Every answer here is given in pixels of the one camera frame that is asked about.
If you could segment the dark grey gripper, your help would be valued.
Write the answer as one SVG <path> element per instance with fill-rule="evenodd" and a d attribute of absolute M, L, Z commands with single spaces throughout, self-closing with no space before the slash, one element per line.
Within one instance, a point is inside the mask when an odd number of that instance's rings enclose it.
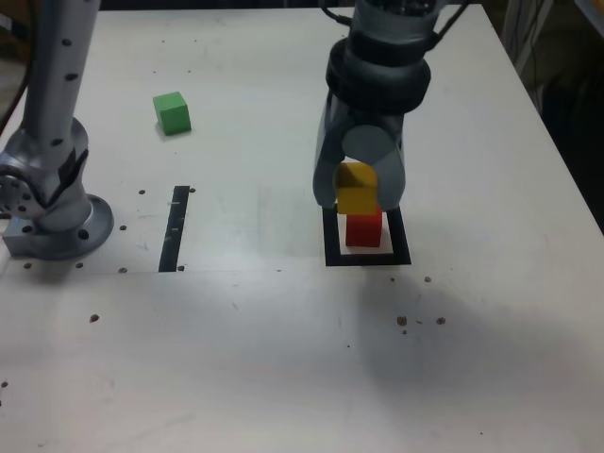
<path fill-rule="evenodd" d="M 322 208 L 335 204 L 336 171 L 346 156 L 374 170 L 380 207 L 398 208 L 406 187 L 403 125 L 403 114 L 386 115 L 348 106 L 328 92 L 317 134 L 312 177 L 317 204 Z"/>

